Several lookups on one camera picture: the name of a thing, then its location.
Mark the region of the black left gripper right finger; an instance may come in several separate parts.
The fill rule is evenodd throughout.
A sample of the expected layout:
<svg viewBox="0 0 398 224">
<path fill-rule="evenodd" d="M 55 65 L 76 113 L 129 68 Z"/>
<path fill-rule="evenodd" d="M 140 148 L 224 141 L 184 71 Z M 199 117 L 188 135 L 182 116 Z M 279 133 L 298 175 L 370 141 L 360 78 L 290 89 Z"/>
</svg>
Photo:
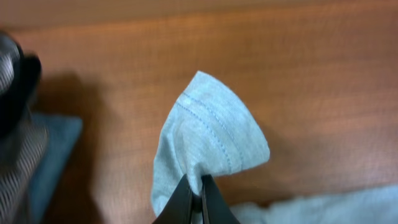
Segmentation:
<svg viewBox="0 0 398 224">
<path fill-rule="evenodd" d="M 240 224 L 225 202 L 214 178 L 201 177 L 202 218 L 204 224 Z"/>
</svg>

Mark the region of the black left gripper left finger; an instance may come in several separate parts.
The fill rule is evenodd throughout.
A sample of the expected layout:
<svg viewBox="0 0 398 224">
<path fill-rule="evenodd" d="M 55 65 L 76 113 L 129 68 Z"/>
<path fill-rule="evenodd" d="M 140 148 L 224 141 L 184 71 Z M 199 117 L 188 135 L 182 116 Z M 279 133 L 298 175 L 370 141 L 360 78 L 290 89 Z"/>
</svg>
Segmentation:
<svg viewBox="0 0 398 224">
<path fill-rule="evenodd" d="M 191 224 L 193 192 L 184 175 L 152 224 Z"/>
</svg>

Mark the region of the light blue t-shirt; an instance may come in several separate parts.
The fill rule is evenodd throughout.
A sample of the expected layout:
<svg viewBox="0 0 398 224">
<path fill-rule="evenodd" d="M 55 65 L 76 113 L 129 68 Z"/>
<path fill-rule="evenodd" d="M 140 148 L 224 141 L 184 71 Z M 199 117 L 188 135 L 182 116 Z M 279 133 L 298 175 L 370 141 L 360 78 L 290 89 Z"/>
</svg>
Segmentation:
<svg viewBox="0 0 398 224">
<path fill-rule="evenodd" d="M 150 195 L 155 217 L 187 175 L 191 223 L 203 223 L 202 176 L 235 174 L 269 158 L 267 140 L 246 105 L 215 77 L 196 72 L 160 132 Z M 240 223 L 396 223 L 397 187 L 299 197 L 267 208 L 252 202 L 228 207 Z"/>
</svg>

